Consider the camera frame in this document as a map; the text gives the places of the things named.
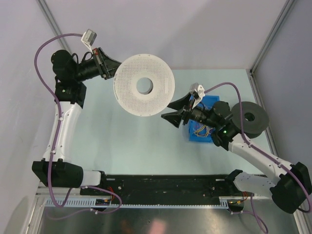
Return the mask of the white cable spool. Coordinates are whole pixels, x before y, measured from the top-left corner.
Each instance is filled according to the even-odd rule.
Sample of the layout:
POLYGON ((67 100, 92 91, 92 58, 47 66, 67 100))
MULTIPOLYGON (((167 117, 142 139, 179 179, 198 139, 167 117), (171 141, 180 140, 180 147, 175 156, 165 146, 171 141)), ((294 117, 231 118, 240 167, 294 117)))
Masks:
POLYGON ((114 94, 128 113, 149 117, 163 111, 175 92, 175 78, 169 65, 150 54, 127 58, 114 76, 114 94))

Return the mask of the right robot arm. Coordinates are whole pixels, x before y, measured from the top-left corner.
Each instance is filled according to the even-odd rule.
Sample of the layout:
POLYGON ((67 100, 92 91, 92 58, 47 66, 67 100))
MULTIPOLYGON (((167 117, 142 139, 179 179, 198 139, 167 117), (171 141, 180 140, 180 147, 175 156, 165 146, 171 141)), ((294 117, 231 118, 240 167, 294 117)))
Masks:
POLYGON ((236 154, 265 176, 255 176, 235 170, 229 174, 225 191, 237 195, 241 191, 271 198, 282 211, 293 214, 312 193, 309 170, 303 163, 285 161, 260 149, 252 139, 259 136, 269 124, 266 111, 256 103, 244 101, 233 108, 224 101, 215 102, 210 109, 198 106, 199 100, 191 94, 169 103, 173 112, 161 117, 175 127, 190 120, 212 128, 215 146, 236 154))

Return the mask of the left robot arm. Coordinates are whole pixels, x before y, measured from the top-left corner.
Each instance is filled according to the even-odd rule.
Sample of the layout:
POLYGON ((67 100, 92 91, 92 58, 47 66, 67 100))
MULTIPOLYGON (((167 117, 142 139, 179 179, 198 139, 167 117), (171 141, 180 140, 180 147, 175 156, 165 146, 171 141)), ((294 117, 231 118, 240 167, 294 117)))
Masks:
POLYGON ((108 183, 101 179, 102 171, 89 171, 72 164, 70 153, 78 117, 84 106, 84 81, 97 76, 113 78, 120 62, 107 56, 98 47, 88 52, 90 58, 75 61, 76 54, 58 50, 51 57, 55 73, 55 119, 52 133, 42 160, 34 161, 32 171, 45 186, 79 188, 91 185, 97 195, 104 194, 108 183))

